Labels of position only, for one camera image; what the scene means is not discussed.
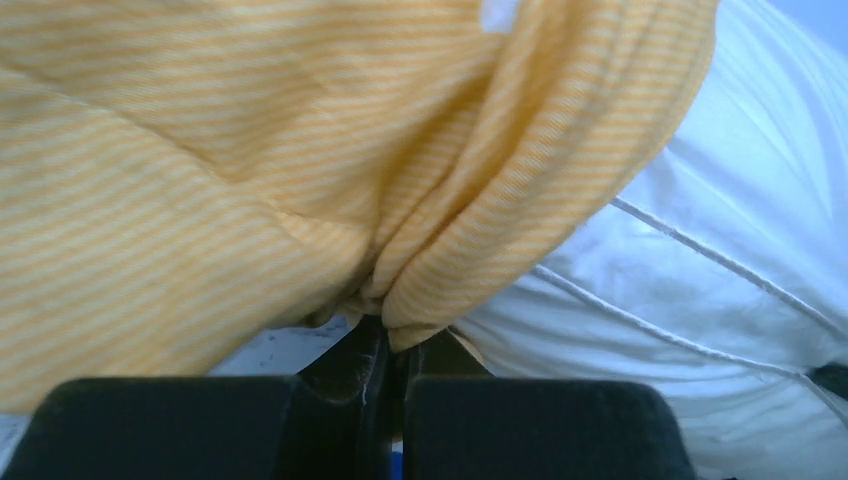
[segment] white fabric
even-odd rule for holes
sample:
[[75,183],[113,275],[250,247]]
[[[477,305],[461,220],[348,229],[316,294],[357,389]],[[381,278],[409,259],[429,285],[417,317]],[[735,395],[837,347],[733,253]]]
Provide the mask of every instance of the white fabric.
[[661,155],[458,328],[499,375],[656,387],[705,479],[848,478],[804,376],[848,361],[848,62],[765,0],[717,36]]
[[0,475],[11,460],[12,453],[26,431],[27,425],[29,425],[29,417],[26,415],[0,414]]
[[769,0],[779,10],[836,50],[848,55],[848,2],[845,0]]

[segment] clothing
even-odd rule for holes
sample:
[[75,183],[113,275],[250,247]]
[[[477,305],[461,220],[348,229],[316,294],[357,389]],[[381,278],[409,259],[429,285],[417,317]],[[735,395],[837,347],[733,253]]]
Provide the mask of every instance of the clothing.
[[499,375],[646,383],[701,477],[845,477],[848,61],[764,0],[725,0],[668,146],[459,322]]
[[716,3],[0,1],[0,411],[338,308],[424,340],[668,141]]

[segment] yellow striped fabric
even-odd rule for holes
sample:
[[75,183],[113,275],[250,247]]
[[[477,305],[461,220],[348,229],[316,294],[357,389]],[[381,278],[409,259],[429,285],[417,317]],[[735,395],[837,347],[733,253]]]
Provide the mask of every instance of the yellow striped fabric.
[[717,0],[0,0],[0,411],[507,286],[670,138]]

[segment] white pants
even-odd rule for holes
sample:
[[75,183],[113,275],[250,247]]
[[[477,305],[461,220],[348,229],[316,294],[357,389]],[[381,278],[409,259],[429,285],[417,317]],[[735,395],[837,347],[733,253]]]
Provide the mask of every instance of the white pants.
[[668,147],[458,327],[499,375],[654,386],[705,479],[848,478],[804,375],[848,362],[848,62],[766,0],[717,35]]

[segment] black plastic part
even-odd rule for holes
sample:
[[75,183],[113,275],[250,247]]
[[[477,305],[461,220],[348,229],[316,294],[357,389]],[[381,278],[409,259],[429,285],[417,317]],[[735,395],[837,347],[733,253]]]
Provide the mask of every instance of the black plastic part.
[[809,377],[820,387],[848,400],[848,366],[830,363],[813,370]]
[[375,317],[291,377],[62,385],[2,478],[387,480],[401,426],[406,480],[696,478],[654,390],[494,378],[447,331],[392,358]]
[[367,318],[297,376],[69,382],[3,479],[385,480],[388,363]]
[[404,480],[696,480],[663,399],[635,384],[421,377]]

